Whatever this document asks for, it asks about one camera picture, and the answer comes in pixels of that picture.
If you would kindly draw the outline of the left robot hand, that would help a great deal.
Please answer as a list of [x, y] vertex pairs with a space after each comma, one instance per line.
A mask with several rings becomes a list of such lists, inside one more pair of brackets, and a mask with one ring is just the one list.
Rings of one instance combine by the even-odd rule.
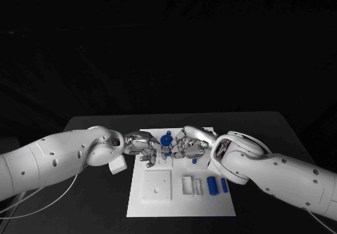
[[124, 154], [139, 155], [140, 161], [147, 161], [147, 168], [152, 168], [156, 165], [158, 153], [162, 153], [166, 156], [166, 153], [171, 152], [169, 146], [165, 146], [146, 131], [135, 131], [124, 136]]

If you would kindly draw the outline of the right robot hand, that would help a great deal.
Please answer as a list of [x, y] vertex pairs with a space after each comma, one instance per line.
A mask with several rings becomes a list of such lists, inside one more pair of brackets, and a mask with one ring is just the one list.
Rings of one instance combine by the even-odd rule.
[[178, 148], [178, 151], [172, 152], [171, 158], [202, 158], [207, 151], [212, 150], [218, 138], [219, 135], [217, 132], [207, 130], [202, 127], [185, 126], [169, 146], [171, 150]]

